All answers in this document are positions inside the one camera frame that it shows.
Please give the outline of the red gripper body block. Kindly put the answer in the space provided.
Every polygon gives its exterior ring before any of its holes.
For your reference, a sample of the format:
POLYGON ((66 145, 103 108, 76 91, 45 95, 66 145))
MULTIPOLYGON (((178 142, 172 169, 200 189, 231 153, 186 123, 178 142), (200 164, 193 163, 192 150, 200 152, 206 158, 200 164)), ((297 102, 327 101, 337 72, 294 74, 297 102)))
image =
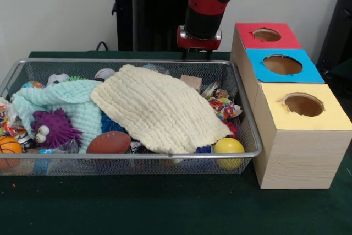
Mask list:
POLYGON ((215 36, 209 40, 200 40, 188 35, 184 29, 184 25, 180 25, 177 28, 177 45, 178 47, 189 50, 198 49, 206 51, 217 50, 221 44, 222 31, 218 29, 215 36))

